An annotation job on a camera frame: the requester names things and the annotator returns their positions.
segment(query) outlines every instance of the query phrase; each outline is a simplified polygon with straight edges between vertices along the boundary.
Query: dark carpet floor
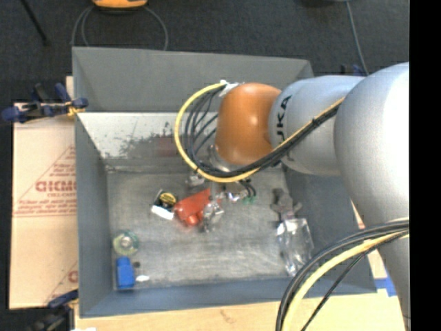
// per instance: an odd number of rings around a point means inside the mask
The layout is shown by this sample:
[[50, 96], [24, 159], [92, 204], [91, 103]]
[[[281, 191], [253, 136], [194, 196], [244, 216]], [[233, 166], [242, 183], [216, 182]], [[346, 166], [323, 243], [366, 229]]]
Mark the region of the dark carpet floor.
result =
[[[90, 0], [28, 3], [50, 45], [43, 46], [20, 0], [0, 0], [0, 109], [28, 99], [36, 82], [51, 88], [65, 80], [75, 22], [91, 6]], [[339, 73], [342, 64], [362, 66], [342, 2], [150, 0], [148, 7], [167, 27], [168, 50], [307, 59], [316, 75]], [[410, 0], [355, 0], [350, 8], [368, 72], [409, 61]], [[125, 16], [93, 10], [84, 33], [93, 46], [164, 46], [160, 23], [144, 10]], [[74, 43], [84, 45], [80, 28]], [[11, 141], [10, 127], [0, 126], [0, 331], [22, 330], [44, 312], [7, 309]]]

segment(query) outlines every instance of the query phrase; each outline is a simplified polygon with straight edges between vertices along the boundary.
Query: cardboard box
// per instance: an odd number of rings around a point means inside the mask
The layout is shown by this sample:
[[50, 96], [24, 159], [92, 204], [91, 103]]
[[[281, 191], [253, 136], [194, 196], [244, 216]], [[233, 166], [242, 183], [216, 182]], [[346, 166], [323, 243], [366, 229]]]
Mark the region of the cardboard box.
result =
[[74, 120], [14, 125], [10, 308], [78, 288]]

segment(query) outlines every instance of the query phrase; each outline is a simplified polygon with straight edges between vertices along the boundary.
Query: black wire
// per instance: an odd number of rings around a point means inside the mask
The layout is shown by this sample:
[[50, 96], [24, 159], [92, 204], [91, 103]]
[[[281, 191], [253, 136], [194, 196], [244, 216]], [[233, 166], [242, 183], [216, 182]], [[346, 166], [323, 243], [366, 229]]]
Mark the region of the black wire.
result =
[[200, 161], [197, 156], [194, 153], [194, 149], [192, 148], [192, 141], [188, 143], [189, 147], [187, 147], [187, 154], [189, 158], [196, 164], [196, 166], [200, 169], [202, 169], [204, 172], [208, 172], [213, 176], [221, 177], [221, 178], [231, 178], [235, 177], [237, 175], [241, 175], [245, 172], [249, 172], [250, 170], [263, 170], [265, 168], [268, 168], [270, 166], [273, 166], [275, 163], [280, 161], [282, 157], [284, 157], [288, 151], [294, 147], [297, 143], [299, 143], [301, 140], [303, 140], [312, 130], [317, 128], [321, 123], [324, 123], [326, 120], [333, 117], [339, 108], [339, 105], [334, 106], [332, 109], [328, 110], [326, 113], [320, 115], [319, 117], [315, 118], [313, 122], [311, 122], [308, 126], [305, 127], [304, 130], [302, 130], [299, 134], [297, 134], [293, 139], [289, 140], [285, 145], [279, 147], [277, 150], [274, 150], [267, 154], [266, 156], [262, 157], [261, 159], [246, 165], [244, 167], [241, 167], [237, 170], [232, 170], [230, 172], [224, 172], [222, 170], [219, 170], [218, 168], [215, 168], [212, 165], [208, 165], [206, 163], [203, 163]]
[[340, 282], [347, 276], [347, 274], [354, 268], [354, 266], [361, 261], [362, 258], [364, 258], [366, 255], [370, 254], [374, 250], [378, 249], [380, 245], [391, 243], [392, 241], [395, 241], [396, 239], [399, 239], [403, 237], [404, 235], [408, 234], [409, 231], [403, 232], [400, 235], [397, 235], [396, 237], [391, 237], [390, 239], [387, 239], [386, 241], [383, 241], [382, 243], [374, 245], [372, 248], [368, 249], [365, 252], [362, 252], [359, 254], [341, 273], [341, 275], [334, 281], [333, 285], [330, 287], [330, 289], [326, 292], [326, 294], [323, 296], [320, 303], [317, 305], [316, 309], [313, 311], [312, 315], [309, 317], [308, 321], [304, 326], [302, 327], [301, 331], [305, 331], [309, 324], [314, 320], [314, 318], [317, 316], [318, 312], [323, 308], [323, 306], [328, 301], [329, 297], [331, 296], [332, 292], [337, 288], [337, 286], [340, 284]]
[[403, 221], [397, 221], [392, 223], [385, 223], [382, 225], [376, 225], [371, 228], [366, 228], [359, 232], [353, 233], [344, 239], [339, 240], [337, 243], [329, 246], [321, 250], [318, 254], [313, 256], [311, 260], [309, 260], [296, 274], [296, 276], [289, 282], [287, 289], [280, 301], [280, 306], [278, 310], [277, 320], [276, 320], [276, 331], [280, 331], [282, 328], [282, 322], [285, 318], [285, 314], [287, 311], [287, 306], [289, 302], [292, 300], [293, 292], [298, 288], [298, 286], [302, 283], [302, 280], [308, 274], [308, 272], [317, 264], [320, 263], [323, 259], [328, 257], [330, 254], [334, 252], [344, 249], [350, 245], [355, 243], [360, 243], [365, 239], [375, 239], [378, 237], [383, 237], [386, 234], [400, 232], [403, 230], [409, 229], [409, 220], [405, 219]]
[[199, 146], [195, 149], [194, 153], [198, 154], [199, 150], [202, 148], [202, 146], [205, 145], [205, 143], [209, 140], [211, 136], [216, 132], [216, 129], [214, 128], [212, 131], [209, 132], [209, 134], [201, 141]]

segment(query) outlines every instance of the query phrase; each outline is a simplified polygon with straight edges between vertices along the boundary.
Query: metal tool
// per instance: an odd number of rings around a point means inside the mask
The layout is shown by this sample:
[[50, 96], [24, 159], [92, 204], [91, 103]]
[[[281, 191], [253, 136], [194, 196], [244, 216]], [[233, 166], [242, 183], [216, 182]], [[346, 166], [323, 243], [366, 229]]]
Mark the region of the metal tool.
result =
[[12, 123], [25, 123], [27, 121], [55, 117], [57, 115], [74, 115], [84, 111], [89, 105], [86, 98], [73, 99], [61, 83], [55, 85], [57, 99], [50, 100], [43, 86], [38, 83], [35, 85], [30, 98], [31, 101], [22, 106], [11, 106], [3, 109], [1, 117], [4, 121]]

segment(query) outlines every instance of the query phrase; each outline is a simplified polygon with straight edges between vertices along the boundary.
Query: blue object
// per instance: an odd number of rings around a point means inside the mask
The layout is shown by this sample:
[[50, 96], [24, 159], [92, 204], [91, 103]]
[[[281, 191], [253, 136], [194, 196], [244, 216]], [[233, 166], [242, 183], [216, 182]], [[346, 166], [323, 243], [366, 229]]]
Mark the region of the blue object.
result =
[[133, 288], [135, 285], [135, 273], [132, 262], [128, 257], [116, 259], [116, 287], [119, 290]]
[[377, 289], [386, 289], [388, 297], [393, 297], [397, 295], [395, 287], [393, 286], [392, 280], [389, 276], [385, 279], [376, 279], [375, 285]]
[[46, 101], [48, 95], [43, 86], [38, 83], [30, 95], [31, 102], [24, 104], [21, 110], [16, 106], [2, 110], [1, 118], [12, 123], [25, 123], [30, 120], [67, 114], [71, 110], [84, 109], [89, 105], [86, 98], [72, 100], [61, 83], [55, 85], [55, 92], [58, 97], [56, 101]]

